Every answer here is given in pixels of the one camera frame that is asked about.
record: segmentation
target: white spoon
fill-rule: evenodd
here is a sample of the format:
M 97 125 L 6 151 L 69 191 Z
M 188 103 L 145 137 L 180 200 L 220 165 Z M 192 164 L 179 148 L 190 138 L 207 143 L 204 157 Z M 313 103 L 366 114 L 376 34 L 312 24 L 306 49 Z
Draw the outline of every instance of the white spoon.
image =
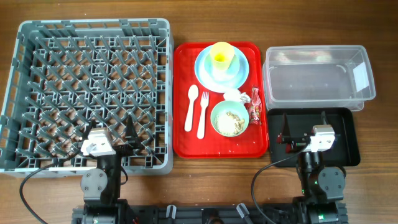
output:
M 199 89 L 196 85 L 192 85 L 188 90 L 188 98 L 189 98 L 189 107 L 187 118 L 185 119 L 185 131 L 191 131 L 192 129 L 192 118 L 193 118 L 193 102 L 198 98 Z

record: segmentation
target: clear plastic container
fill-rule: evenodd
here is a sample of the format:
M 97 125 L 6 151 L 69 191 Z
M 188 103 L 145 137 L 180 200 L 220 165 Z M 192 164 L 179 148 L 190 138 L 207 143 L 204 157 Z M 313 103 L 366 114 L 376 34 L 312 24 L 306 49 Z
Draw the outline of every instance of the clear plastic container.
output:
M 376 96 L 368 55 L 360 45 L 270 47 L 263 66 L 267 109 L 363 109 Z

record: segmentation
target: wooden surface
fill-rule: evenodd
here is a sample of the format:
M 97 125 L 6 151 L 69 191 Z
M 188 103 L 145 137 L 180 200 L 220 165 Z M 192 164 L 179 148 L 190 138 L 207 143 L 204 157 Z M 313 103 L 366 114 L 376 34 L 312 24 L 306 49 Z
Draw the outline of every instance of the wooden surface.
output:
M 281 45 L 360 44 L 371 61 L 376 98 L 354 113 L 362 161 L 347 168 L 350 223 L 398 223 L 398 3 L 396 1 L 139 1 L 20 0 L 0 4 L 0 99 L 4 98 L 17 28 L 26 20 L 164 17 L 175 46 L 184 42 L 251 41 L 262 52 Z M 259 159 L 185 160 L 161 177 L 131 177 L 121 198 L 131 205 L 252 205 Z M 0 223 L 37 223 L 22 204 L 21 179 L 0 175 Z M 32 179 L 27 201 L 49 223 L 70 223 L 83 205 L 80 177 Z M 257 180 L 259 202 L 300 195 L 294 169 L 271 169 Z

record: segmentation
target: gray plastic crate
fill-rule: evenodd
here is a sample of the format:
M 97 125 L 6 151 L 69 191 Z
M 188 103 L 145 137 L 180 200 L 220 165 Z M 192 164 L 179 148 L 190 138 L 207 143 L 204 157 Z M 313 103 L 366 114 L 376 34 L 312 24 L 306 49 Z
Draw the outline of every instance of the gray plastic crate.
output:
M 123 144 L 127 116 L 145 146 L 128 174 L 171 171 L 174 41 L 165 19 L 26 21 L 17 33 L 0 117 L 0 172 L 24 177 L 78 150 L 85 125 Z M 81 175 L 80 154 L 37 177 Z

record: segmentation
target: white fork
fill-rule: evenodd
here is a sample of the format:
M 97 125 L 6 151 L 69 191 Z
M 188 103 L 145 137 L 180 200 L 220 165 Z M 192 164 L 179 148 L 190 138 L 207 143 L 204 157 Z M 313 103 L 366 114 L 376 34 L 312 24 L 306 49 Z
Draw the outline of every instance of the white fork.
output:
M 206 116 L 205 114 L 208 105 L 209 105 L 209 92 L 203 92 L 200 100 L 201 113 L 200 113 L 199 127 L 197 133 L 198 139 L 203 139 L 203 137 L 205 137 L 205 116 Z

